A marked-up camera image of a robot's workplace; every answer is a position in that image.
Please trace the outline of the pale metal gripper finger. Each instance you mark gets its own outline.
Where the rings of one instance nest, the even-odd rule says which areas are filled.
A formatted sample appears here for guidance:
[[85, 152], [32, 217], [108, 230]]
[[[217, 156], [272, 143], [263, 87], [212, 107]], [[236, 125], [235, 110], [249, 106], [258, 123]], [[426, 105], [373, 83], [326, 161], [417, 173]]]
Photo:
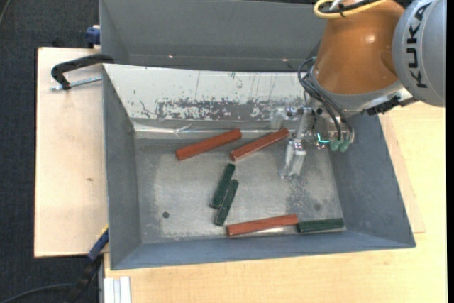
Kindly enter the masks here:
[[295, 150], [291, 162], [291, 175], [299, 176], [306, 157], [305, 150]]
[[287, 142], [284, 152], [284, 164], [279, 172], [281, 178], [288, 178], [296, 174], [295, 158], [296, 158], [295, 142], [291, 139]]

